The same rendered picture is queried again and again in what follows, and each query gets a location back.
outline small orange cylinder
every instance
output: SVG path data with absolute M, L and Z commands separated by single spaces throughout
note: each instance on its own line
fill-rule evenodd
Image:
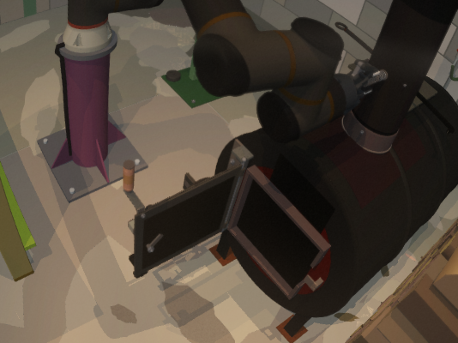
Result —
M 133 160 L 127 159 L 123 165 L 123 187 L 124 191 L 131 192 L 134 190 L 134 176 L 136 164 Z

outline purple cylinder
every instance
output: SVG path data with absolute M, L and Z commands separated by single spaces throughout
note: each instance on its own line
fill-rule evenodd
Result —
M 96 166 L 108 154 L 110 54 L 91 61 L 65 58 L 72 159 Z

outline barrel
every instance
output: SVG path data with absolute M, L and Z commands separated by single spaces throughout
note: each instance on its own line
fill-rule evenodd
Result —
M 430 103 L 457 128 L 457 104 L 438 83 L 425 80 L 437 91 Z M 273 141 L 262 129 L 237 139 L 254 155 L 249 166 L 268 175 L 283 156 L 334 208 L 325 226 L 330 258 L 320 263 L 328 264 L 322 266 L 326 280 L 314 292 L 299 292 L 291 300 L 230 238 L 232 251 L 256 285 L 280 306 L 304 316 L 329 316 L 345 306 L 458 184 L 458 135 L 447 135 L 424 105 L 406 115 L 392 148 L 383 154 L 356 144 L 341 120 L 287 144 Z M 226 169 L 232 144 L 222 150 L 215 173 Z

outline floor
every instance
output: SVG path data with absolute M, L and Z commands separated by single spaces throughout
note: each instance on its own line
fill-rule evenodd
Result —
M 63 129 L 54 47 L 67 7 L 0 26 L 0 161 L 37 246 L 35 274 L 14 282 L 0 259 L 2 342 L 286 342 L 276 327 L 292 313 L 259 290 L 237 261 L 222 267 L 210 238 L 135 279 L 127 223 L 135 209 L 121 182 L 67 202 L 37 140 Z M 261 30 L 269 24 L 253 15 Z M 214 175 L 222 148 L 260 127 L 262 92 L 190 109 L 160 78 L 190 66 L 194 32 L 178 1 L 109 16 L 119 37 L 111 54 L 109 112 L 148 163 L 136 194 L 154 204 L 179 192 L 184 174 Z M 458 190 L 402 252 L 339 313 L 312 318 L 298 343 L 339 343 L 411 273 L 458 218 Z

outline tiled wall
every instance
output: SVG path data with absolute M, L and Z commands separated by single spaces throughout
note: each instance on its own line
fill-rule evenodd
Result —
M 345 50 L 337 72 L 349 71 L 348 64 L 356 58 L 369 58 L 370 54 L 346 33 L 335 28 L 337 21 L 345 23 L 368 46 L 374 47 L 389 11 L 392 0 L 241 0 L 243 5 L 261 16 L 263 20 L 278 29 L 290 29 L 291 22 L 306 16 L 321 21 L 334 28 L 343 38 Z M 67 0 L 2 0 L 0 1 L 0 24 L 24 16 L 64 6 Z M 428 76 L 444 84 L 450 66 L 458 50 L 458 15 L 439 49 Z M 458 98 L 458 82 L 452 81 L 448 87 L 450 94 Z

